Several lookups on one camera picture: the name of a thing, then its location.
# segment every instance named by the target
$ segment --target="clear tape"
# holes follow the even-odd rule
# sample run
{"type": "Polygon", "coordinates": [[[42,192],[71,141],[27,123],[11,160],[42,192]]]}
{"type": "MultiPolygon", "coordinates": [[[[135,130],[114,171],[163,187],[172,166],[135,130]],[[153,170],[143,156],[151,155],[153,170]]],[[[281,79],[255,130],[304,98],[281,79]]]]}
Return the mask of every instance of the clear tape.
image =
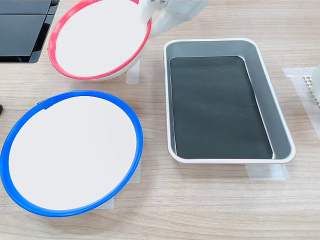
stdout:
{"type": "Polygon", "coordinates": [[[126,84],[138,84],[139,83],[139,74],[140,74],[140,60],[126,72],[126,84]]]}
{"type": "Polygon", "coordinates": [[[320,108],[303,78],[304,76],[312,75],[316,69],[316,66],[282,68],[285,76],[290,78],[312,126],[320,139],[320,108]]]}
{"type": "MultiPolygon", "coordinates": [[[[138,184],[140,183],[140,171],[141,171],[141,164],[139,162],[138,166],[136,167],[132,177],[127,182],[127,184],[138,184]]],[[[113,209],[114,208],[115,198],[111,198],[110,200],[106,201],[104,204],[95,208],[95,210],[101,209],[113,209]]]]}
{"type": "Polygon", "coordinates": [[[285,181],[289,178],[285,164],[246,164],[245,169],[250,180],[285,181]]]}

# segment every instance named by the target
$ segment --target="black tray bottom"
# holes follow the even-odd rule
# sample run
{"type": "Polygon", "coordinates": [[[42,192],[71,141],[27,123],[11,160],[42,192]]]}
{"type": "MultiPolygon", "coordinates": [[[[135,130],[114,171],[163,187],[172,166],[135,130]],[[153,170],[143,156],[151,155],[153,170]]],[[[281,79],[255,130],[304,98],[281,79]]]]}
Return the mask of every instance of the black tray bottom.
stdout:
{"type": "Polygon", "coordinates": [[[185,159],[271,159],[272,149],[242,58],[170,61],[177,155],[185,159]]]}

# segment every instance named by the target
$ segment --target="wooden table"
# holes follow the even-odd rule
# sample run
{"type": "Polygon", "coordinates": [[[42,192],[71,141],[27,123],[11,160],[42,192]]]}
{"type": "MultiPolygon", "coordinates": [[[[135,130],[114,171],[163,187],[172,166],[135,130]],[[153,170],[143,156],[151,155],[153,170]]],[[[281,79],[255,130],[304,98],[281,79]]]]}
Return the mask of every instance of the wooden table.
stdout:
{"type": "MultiPolygon", "coordinates": [[[[77,1],[61,0],[54,23],[77,1]]],[[[71,90],[100,90],[123,99],[144,132],[140,183],[127,184],[115,196],[113,209],[42,217],[15,204],[1,184],[0,239],[320,239],[320,141],[282,71],[320,63],[319,13],[317,0],[212,0],[194,20],[147,43],[138,85],[126,84],[125,75],[100,83],[68,79],[52,67],[46,50],[35,64],[0,64],[1,146],[26,111],[71,90]],[[250,38],[260,47],[297,148],[285,181],[250,180],[241,164],[178,164],[167,152],[164,44],[230,37],[250,38]]]]}

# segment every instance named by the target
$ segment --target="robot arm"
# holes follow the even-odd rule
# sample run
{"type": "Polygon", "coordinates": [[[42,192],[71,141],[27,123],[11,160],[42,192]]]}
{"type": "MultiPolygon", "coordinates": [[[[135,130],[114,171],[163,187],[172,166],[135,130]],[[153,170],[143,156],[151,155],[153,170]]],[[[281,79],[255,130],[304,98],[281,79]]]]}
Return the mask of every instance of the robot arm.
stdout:
{"type": "Polygon", "coordinates": [[[143,0],[142,16],[146,23],[155,10],[163,9],[152,25],[150,37],[192,20],[208,2],[209,0],[143,0]]]}

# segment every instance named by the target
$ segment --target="blue rim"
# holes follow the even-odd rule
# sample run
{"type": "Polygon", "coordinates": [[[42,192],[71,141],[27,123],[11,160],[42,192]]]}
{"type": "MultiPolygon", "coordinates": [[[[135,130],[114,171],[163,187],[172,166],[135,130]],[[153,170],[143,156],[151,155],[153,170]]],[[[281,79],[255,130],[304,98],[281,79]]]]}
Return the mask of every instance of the blue rim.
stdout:
{"type": "Polygon", "coordinates": [[[67,217],[67,216],[73,216],[77,214],[81,214],[84,212],[87,212],[91,209],[94,209],[101,204],[105,203],[109,199],[111,199],[115,194],[117,194],[123,187],[126,185],[126,183],[129,181],[131,176],[134,174],[138,163],[141,158],[143,150],[143,131],[141,124],[139,122],[139,119],[135,112],[127,105],[124,101],[121,99],[110,95],[105,92],[101,91],[92,91],[92,90],[80,90],[80,91],[71,91],[71,92],[66,92],[62,93],[56,96],[53,96],[51,98],[48,98],[40,103],[38,103],[35,107],[30,109],[23,117],[20,118],[20,120],[14,125],[12,130],[10,131],[9,135],[7,136],[2,152],[1,152],[1,157],[0,157],[0,174],[1,174],[1,179],[3,186],[6,190],[6,192],[9,194],[9,196],[22,208],[28,210],[29,212],[32,212],[34,214],[46,216],[46,217],[67,217]],[[122,181],[107,195],[104,197],[100,198],[99,200],[88,204],[86,206],[74,208],[74,209],[68,209],[68,210],[51,210],[51,209],[46,209],[43,207],[39,207],[28,200],[26,200],[15,188],[11,176],[9,173],[9,154],[10,154],[10,149],[12,146],[12,143],[20,131],[20,129],[23,127],[23,125],[36,113],[38,113],[41,110],[48,109],[52,105],[73,97],[79,97],[79,96],[90,96],[90,97],[97,97],[101,99],[105,99],[115,105],[117,105],[119,108],[121,108],[131,119],[134,129],[135,129],[135,134],[136,134],[136,150],[135,150],[135,156],[133,163],[128,171],[128,173],[125,175],[125,177],[122,179],[122,181]]]}

